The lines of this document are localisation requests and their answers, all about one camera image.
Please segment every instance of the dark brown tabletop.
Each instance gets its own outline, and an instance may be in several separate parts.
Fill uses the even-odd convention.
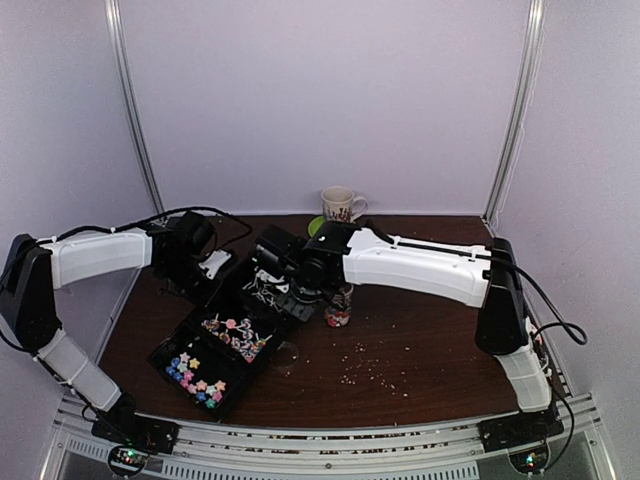
[[[254,236],[270,223],[305,234],[312,217],[248,217]],[[476,217],[373,217],[392,234],[456,244],[487,244]],[[222,238],[238,230],[214,220]],[[251,238],[238,242],[244,254]],[[145,270],[100,366],[133,394],[141,411],[210,420],[147,363],[147,356],[192,310],[159,294]],[[224,423],[300,428],[428,423],[513,411],[515,394],[498,362],[474,344],[474,309],[445,298],[357,286],[349,325],[332,329],[318,312],[289,338],[299,352],[289,369],[268,366]]]

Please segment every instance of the wire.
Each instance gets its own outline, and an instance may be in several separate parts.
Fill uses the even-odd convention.
[[[562,450],[560,450],[560,453],[558,453],[558,455],[555,456],[555,458],[553,459],[553,461],[550,464],[548,464],[547,466],[544,467],[544,469],[543,469],[544,472],[546,472],[547,470],[550,470],[555,464],[558,463],[558,461],[565,454],[565,452],[569,448],[569,444],[571,443],[571,439],[573,438],[573,434],[574,434],[575,428],[576,428],[576,416],[574,415],[573,410],[571,408],[571,405],[569,405],[569,402],[567,402],[565,400],[565,398],[558,393],[558,391],[554,388],[553,385],[551,385],[551,391],[558,398],[558,400],[560,400],[562,403],[564,403],[565,408],[569,412],[569,417],[571,418],[571,426],[569,427],[569,436],[567,437],[567,441],[564,443],[564,446],[562,447]]]
[[[126,225],[122,225],[120,227],[117,227],[115,229],[116,232],[124,232],[125,230],[131,230],[132,228],[138,228],[146,223],[149,222],[154,222],[156,220],[161,220],[163,218],[168,217],[169,215],[173,215],[175,213],[186,213],[186,212],[193,212],[193,211],[202,211],[202,212],[213,212],[216,213],[222,217],[228,218],[229,220],[233,220],[234,222],[242,225],[245,228],[245,232],[241,233],[239,235],[236,235],[235,237],[227,240],[225,243],[223,243],[220,248],[224,248],[228,245],[231,245],[234,242],[237,242],[238,240],[241,240],[243,238],[248,237],[249,235],[251,235],[253,233],[253,227],[251,225],[249,225],[247,222],[245,222],[244,220],[242,220],[239,217],[236,217],[235,215],[232,215],[230,213],[227,213],[223,210],[220,210],[218,208],[215,207],[201,207],[201,206],[194,206],[194,207],[182,207],[182,208],[174,208],[172,210],[167,210],[164,213],[159,213],[157,215],[153,215],[151,217],[145,218],[144,220],[139,220],[137,222],[132,222],[132,223],[128,223]]]
[[[540,295],[540,298],[544,301],[544,303],[547,304],[547,307],[549,307],[549,310],[551,310],[551,313],[553,313],[553,315],[558,320],[553,324],[543,325],[542,327],[540,327],[538,329],[538,332],[536,332],[536,335],[538,335],[539,332],[546,330],[547,328],[551,328],[551,325],[553,325],[554,327],[562,327],[564,331],[567,333],[567,335],[571,337],[571,340],[576,342],[578,345],[587,344],[588,338],[587,338],[587,333],[584,331],[584,329],[576,325],[575,323],[567,322],[562,316],[562,314],[560,313],[560,311],[558,310],[558,308],[553,304],[551,299],[544,292],[544,290],[542,290],[542,287],[538,285],[538,283],[533,279],[533,277],[531,277],[531,275],[529,275],[524,269],[520,268],[518,265],[515,265],[513,262],[509,262],[502,258],[486,257],[486,259],[491,261],[496,261],[497,263],[500,263],[506,266],[509,270],[513,270],[514,272],[517,272],[522,277],[524,277],[529,282],[529,284],[535,289],[535,291],[538,292],[538,295]],[[573,332],[574,330],[580,334],[580,337],[578,337]]]
[[[462,251],[462,250],[455,250],[453,248],[446,248],[446,247],[435,247],[435,246],[425,245],[425,244],[399,242],[398,246],[399,247],[417,248],[417,249],[421,249],[421,250],[430,250],[430,251],[440,252],[440,253],[448,253],[448,254],[451,254],[451,255],[458,255],[458,256],[461,256],[461,257],[469,257],[469,258],[471,258],[471,257],[474,256],[472,253],[465,252],[465,251]],[[587,338],[587,333],[584,331],[584,329],[582,327],[576,325],[575,323],[567,322],[564,319],[564,317],[562,316],[562,314],[560,313],[560,311],[558,310],[558,308],[554,305],[554,303],[551,301],[551,299],[544,292],[542,287],[538,284],[538,282],[536,282],[533,279],[533,277],[531,275],[529,275],[524,269],[520,268],[518,265],[516,265],[513,262],[510,262],[508,260],[505,260],[503,258],[496,257],[496,256],[475,255],[475,258],[478,258],[480,260],[489,260],[490,262],[498,263],[498,264],[502,265],[503,267],[505,267],[507,270],[511,270],[513,272],[518,273],[520,276],[522,276],[534,288],[534,290],[538,293],[538,295],[544,301],[544,303],[547,304],[547,307],[549,307],[549,310],[551,310],[551,313],[553,313],[553,316],[556,317],[556,319],[558,320],[557,322],[554,322],[553,324],[549,324],[549,325],[553,325],[553,326],[556,326],[556,327],[562,327],[564,329],[564,331],[567,333],[567,335],[569,335],[571,340],[573,340],[578,345],[586,345],[587,344],[588,338]],[[542,332],[542,331],[546,330],[546,328],[547,328],[547,326],[542,326],[540,329],[538,329],[538,332]],[[578,332],[580,334],[580,336],[576,335],[574,333],[574,330],[576,332]]]
[[[91,420],[90,418],[87,418],[87,417],[84,416],[84,414],[87,413],[87,410],[89,410],[89,405],[88,404],[84,406],[84,408],[82,409],[82,412],[80,413],[80,415],[82,416],[82,419],[85,422],[96,423],[95,420]]]

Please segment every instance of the white mug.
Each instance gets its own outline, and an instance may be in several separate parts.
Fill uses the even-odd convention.
[[[320,194],[322,198],[322,215],[325,220],[338,222],[353,222],[360,218],[369,209],[369,203],[362,195],[357,195],[346,187],[325,188]],[[354,205],[362,206],[354,211]]]

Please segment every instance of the white wall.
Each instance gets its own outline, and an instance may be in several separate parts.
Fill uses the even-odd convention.
[[[19,233],[151,214],[127,129],[102,0],[1,2],[0,265]],[[58,295],[58,315],[95,355],[129,274]],[[4,321],[0,328],[9,332]],[[61,390],[0,343],[0,477],[34,478]]]
[[[567,319],[586,328],[586,347],[551,335],[577,393],[594,393],[625,479],[638,478],[640,454],[639,31],[634,0],[550,4],[498,225]]]
[[[168,207],[481,213],[528,0],[136,0],[122,21]]]

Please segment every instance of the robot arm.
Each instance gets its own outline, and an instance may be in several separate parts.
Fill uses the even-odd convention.
[[[551,403],[522,287],[504,268],[515,265],[506,240],[494,239],[490,249],[442,245],[327,222],[303,243],[272,226],[258,238],[254,259],[273,278],[288,281],[281,306],[302,320],[344,283],[393,286],[477,308],[476,344],[498,359],[520,409],[539,412]]]
[[[101,419],[108,424],[98,422],[94,434],[123,441],[114,437],[115,429],[134,443],[143,439],[139,448],[155,451],[170,449],[167,435],[175,438],[173,427],[135,416],[131,396],[67,335],[56,314],[54,290],[109,272],[152,266],[157,276],[173,281],[193,303],[206,304],[218,287],[216,274],[233,263],[231,254],[222,250],[201,259],[214,233],[205,217],[187,212],[167,227],[149,224],[120,233],[90,233],[63,241],[54,237],[38,243],[29,235],[14,239],[7,259],[12,268],[0,286],[0,313],[23,348],[104,413]]]

